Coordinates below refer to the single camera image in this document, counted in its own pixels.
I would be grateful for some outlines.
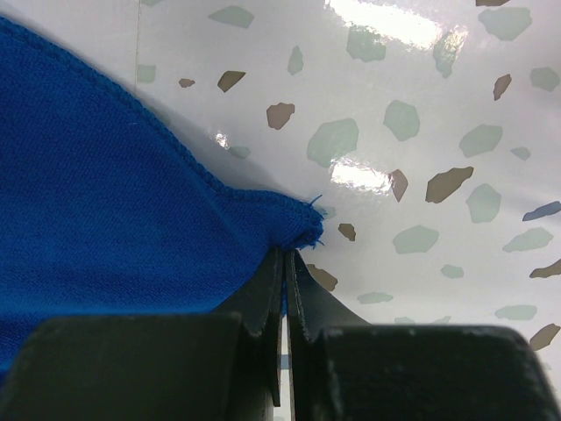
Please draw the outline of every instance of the blue cloth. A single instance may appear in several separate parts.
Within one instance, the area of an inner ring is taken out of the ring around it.
[[[310,204],[231,189],[136,99],[0,18],[0,377],[54,315],[212,310]]]

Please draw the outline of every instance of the terrazzo pattern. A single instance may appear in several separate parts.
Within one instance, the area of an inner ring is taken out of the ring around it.
[[[560,2],[141,0],[118,20],[110,0],[96,18],[52,3],[0,11],[134,92],[225,182],[321,196],[324,246],[303,256],[351,310],[510,326],[561,389]]]

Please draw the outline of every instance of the brown spot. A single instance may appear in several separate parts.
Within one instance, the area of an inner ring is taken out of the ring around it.
[[[181,86],[182,88],[188,88],[189,86],[193,86],[195,84],[195,81],[192,81],[191,79],[180,79],[179,80],[179,86]]]
[[[553,338],[555,338],[555,335],[557,335],[560,330],[561,327],[554,324],[543,327],[542,329],[537,331],[534,336],[532,336],[532,339],[529,340],[530,347],[534,351],[537,351],[539,349],[545,348],[546,346],[549,346]]]
[[[502,6],[510,0],[475,0],[476,6]]]
[[[512,82],[512,77],[510,77],[510,75],[504,75],[501,76],[499,79],[497,79],[497,82],[494,83],[494,90],[493,90],[495,101],[501,99],[502,94],[505,93],[505,91],[508,89],[508,85],[510,85],[511,82]]]
[[[473,175],[473,167],[453,168],[437,174],[427,183],[428,203],[441,203],[446,197],[460,188],[462,183]]]
[[[235,70],[228,70],[222,75],[222,77],[218,81],[218,88],[220,88],[223,92],[227,92],[232,86],[238,83],[244,76],[245,76],[245,72],[236,72]]]
[[[328,291],[333,291],[337,285],[337,278],[323,269],[316,268],[316,265],[306,265],[309,273],[322,287]]]
[[[405,190],[409,186],[409,182],[407,181],[407,177],[400,171],[396,169],[393,173],[389,175],[389,179],[392,183],[392,190],[394,191],[394,196],[398,202],[401,201],[401,198],[405,194]]]
[[[266,109],[266,119],[269,127],[280,130],[283,125],[288,123],[290,116],[295,113],[295,105],[293,103],[277,103]]]
[[[529,274],[530,278],[549,278],[550,276],[561,275],[561,259],[546,268],[534,269]]]
[[[350,241],[354,241],[357,238],[357,233],[354,231],[352,224],[339,224],[339,232]]]

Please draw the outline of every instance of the stitched hem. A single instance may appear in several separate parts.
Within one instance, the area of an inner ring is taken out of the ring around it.
[[[43,53],[49,59],[58,61],[66,68],[77,73],[84,80],[91,83],[95,88],[108,93],[130,110],[134,111],[140,118],[143,118],[168,145],[182,157],[199,178],[217,194],[236,201],[269,203],[302,215],[302,218],[309,221],[312,226],[298,239],[288,244],[280,244],[283,248],[301,248],[307,245],[313,246],[322,235],[323,217],[310,203],[291,199],[272,191],[242,190],[226,186],[207,171],[206,168],[195,159],[191,152],[149,110],[147,110],[138,99],[124,90],[120,85],[100,74],[70,52],[61,49],[23,26],[14,24],[7,18],[1,16],[0,31],[17,41],[25,43],[30,48]]]

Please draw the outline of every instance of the blue towel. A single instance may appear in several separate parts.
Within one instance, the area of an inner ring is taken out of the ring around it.
[[[121,87],[0,18],[0,378],[55,315],[209,311],[310,204],[224,186]]]

